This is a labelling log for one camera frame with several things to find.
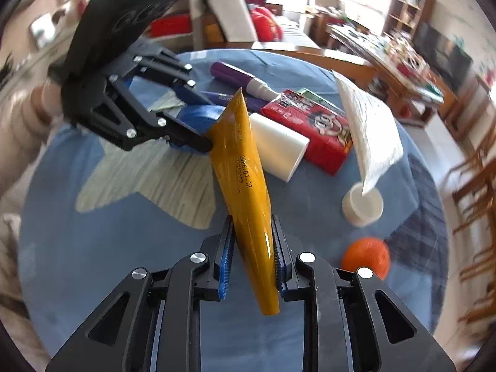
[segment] star pattern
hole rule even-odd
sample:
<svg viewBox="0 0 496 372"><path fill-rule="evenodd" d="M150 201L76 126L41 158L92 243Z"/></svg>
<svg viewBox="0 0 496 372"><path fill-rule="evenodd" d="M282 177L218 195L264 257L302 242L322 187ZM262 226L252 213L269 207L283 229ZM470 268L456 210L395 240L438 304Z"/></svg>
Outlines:
<svg viewBox="0 0 496 372"><path fill-rule="evenodd" d="M153 109L177 114L181 105L165 96ZM148 141L129 152L100 142L105 155L79 192L77 211L89 212L139 193L185 225L209 228L216 209L209 156L173 149L164 140Z"/></svg>

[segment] striped cloth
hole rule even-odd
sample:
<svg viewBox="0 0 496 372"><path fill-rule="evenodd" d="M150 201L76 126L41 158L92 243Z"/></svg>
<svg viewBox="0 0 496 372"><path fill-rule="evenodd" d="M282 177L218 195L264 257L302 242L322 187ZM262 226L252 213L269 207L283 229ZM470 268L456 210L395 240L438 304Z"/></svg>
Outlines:
<svg viewBox="0 0 496 372"><path fill-rule="evenodd" d="M430 274L432 278L432 319L434 332L441 315L448 275L446 221L436 184L422 162L408 155L420 204L385 242L391 261Z"/></svg>

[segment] wooden shelf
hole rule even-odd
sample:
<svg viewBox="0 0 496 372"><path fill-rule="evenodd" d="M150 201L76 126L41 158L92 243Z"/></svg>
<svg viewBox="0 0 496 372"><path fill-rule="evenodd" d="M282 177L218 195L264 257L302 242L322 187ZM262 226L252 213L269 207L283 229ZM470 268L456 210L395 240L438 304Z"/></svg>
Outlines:
<svg viewBox="0 0 496 372"><path fill-rule="evenodd" d="M414 27L415 27L414 25L410 25L408 22L402 21L400 18L395 17L394 15L391 15L391 14L390 14L389 16L390 16L391 18L394 18L396 21L401 22L403 25L406 25L406 26L408 26L408 27L410 27L410 28L414 28Z"/></svg>
<svg viewBox="0 0 496 372"><path fill-rule="evenodd" d="M416 8L417 10L421 9L419 6L417 6L415 4L407 3L405 0L398 0L398 1L402 2L403 4L409 5L410 7Z"/></svg>
<svg viewBox="0 0 496 372"><path fill-rule="evenodd" d="M416 0L416 4L410 4L407 0L391 0L383 33L396 30L406 32L413 37L419 24L430 20L435 3L436 0Z"/></svg>

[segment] wooden cabinet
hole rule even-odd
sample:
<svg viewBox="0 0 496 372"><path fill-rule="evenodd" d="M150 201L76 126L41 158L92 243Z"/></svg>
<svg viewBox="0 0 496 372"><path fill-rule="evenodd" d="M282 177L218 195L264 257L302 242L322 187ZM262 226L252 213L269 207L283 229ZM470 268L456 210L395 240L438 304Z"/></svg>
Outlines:
<svg viewBox="0 0 496 372"><path fill-rule="evenodd" d="M383 32L391 34L396 29L412 38L422 22L428 22L436 0L391 0Z"/></svg>
<svg viewBox="0 0 496 372"><path fill-rule="evenodd" d="M329 35L326 32L327 22L331 18L330 15L319 12L313 16L312 25L310 26L310 39L312 39L320 47L326 47Z"/></svg>

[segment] red pillow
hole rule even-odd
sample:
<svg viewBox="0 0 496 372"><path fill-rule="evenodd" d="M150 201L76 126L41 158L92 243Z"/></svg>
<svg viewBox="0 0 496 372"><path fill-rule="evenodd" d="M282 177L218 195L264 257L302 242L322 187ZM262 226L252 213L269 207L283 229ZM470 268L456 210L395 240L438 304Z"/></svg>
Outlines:
<svg viewBox="0 0 496 372"><path fill-rule="evenodd" d="M271 23L272 23L272 27L274 28L274 31L276 33L275 35L275 40L277 42L280 42L282 40L282 28L279 26L279 24L277 23L276 21L276 18L274 16L274 14L272 14L270 12L269 9L265 8L265 7L255 7L253 8L254 12L258 12L262 15L264 15L265 17L269 18Z"/></svg>
<svg viewBox="0 0 496 372"><path fill-rule="evenodd" d="M273 42L275 33L272 29L272 21L265 15L258 12L251 12L251 20L255 26L256 35L259 37L260 42Z"/></svg>

